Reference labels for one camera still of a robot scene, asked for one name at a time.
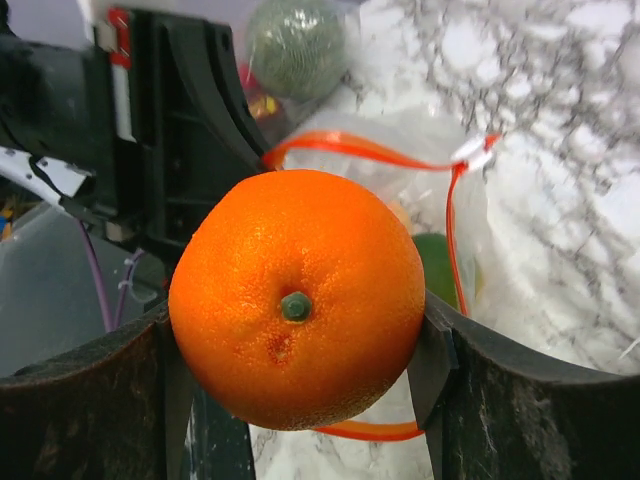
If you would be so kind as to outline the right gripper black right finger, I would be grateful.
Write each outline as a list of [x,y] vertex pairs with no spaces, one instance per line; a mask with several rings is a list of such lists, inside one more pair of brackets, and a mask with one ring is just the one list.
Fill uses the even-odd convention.
[[639,379],[521,345],[428,294],[408,367],[437,479],[636,479]]

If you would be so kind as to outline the green melon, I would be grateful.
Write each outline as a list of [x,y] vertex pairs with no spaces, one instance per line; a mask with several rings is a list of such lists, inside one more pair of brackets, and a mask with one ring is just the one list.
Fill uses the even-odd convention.
[[328,95],[348,68],[344,17],[330,1],[264,1],[245,32],[251,73],[271,94],[304,103]]

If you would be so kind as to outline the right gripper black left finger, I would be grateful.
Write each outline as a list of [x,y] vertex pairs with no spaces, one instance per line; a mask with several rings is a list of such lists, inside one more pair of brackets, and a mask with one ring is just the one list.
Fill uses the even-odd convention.
[[1,381],[4,479],[177,479],[195,382],[159,304]]

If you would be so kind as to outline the orange fruit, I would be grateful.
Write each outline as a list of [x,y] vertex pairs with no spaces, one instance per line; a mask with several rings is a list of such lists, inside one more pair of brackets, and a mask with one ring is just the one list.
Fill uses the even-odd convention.
[[171,279],[177,345],[202,388],[263,428],[357,416],[407,367],[425,308],[405,226],[363,186],[326,172],[237,184]]

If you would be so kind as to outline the peach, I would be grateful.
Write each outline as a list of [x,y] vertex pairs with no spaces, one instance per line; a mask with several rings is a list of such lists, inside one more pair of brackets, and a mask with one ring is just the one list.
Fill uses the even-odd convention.
[[393,200],[389,202],[387,206],[394,213],[394,215],[399,219],[399,221],[403,224],[403,226],[407,229],[407,231],[410,234],[413,234],[411,216],[409,215],[406,208],[397,200]]

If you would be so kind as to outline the clear zip bag orange zipper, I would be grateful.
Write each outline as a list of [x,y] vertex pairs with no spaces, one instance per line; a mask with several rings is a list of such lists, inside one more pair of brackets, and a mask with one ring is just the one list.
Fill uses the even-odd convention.
[[360,39],[351,1],[261,1],[243,28],[239,76],[251,116],[274,142],[338,87]]

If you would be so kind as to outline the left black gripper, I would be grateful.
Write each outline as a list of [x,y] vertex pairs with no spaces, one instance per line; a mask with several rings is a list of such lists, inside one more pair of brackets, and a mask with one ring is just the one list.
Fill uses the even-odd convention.
[[[265,172],[229,26],[109,7],[80,47],[23,38],[1,10],[1,146],[26,156],[12,176],[54,207],[147,250],[181,250],[240,181]],[[154,143],[134,135],[133,36],[150,17]]]

